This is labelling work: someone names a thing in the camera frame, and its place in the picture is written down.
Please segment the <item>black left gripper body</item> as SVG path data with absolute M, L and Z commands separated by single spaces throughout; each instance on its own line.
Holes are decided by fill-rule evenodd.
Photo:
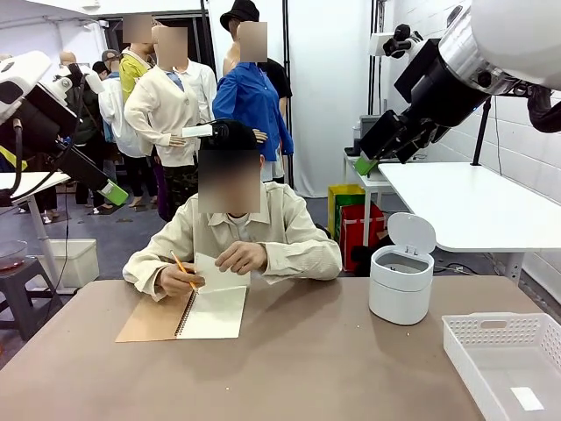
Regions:
M 58 153 L 58 138 L 73 135 L 77 116 L 46 87 L 37 84 L 1 112 L 1 146 L 12 153 L 16 152 L 16 119 L 22 128 L 23 156 L 32 157 L 36 153 Z

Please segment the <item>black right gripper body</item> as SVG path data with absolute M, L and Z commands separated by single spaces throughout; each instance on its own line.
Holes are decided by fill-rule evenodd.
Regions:
M 455 127 L 478 108 L 478 91 L 448 69 L 439 53 L 437 39 L 425 42 L 394 87 L 408 103 L 400 115 L 407 127 L 427 121 Z

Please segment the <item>person right hand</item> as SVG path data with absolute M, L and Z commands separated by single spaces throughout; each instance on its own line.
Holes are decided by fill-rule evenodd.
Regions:
M 185 296 L 204 285 L 204 278 L 195 272 L 192 263 L 187 262 L 182 262 L 182 268 L 177 264 L 166 265 L 155 280 L 156 291 L 167 296 Z

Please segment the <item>person left hand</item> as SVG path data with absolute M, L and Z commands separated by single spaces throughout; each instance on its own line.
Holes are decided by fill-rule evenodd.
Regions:
M 263 270 L 267 263 L 268 258 L 264 246 L 244 241 L 234 242 L 215 260 L 215 264 L 221 272 L 231 271 L 237 275 Z

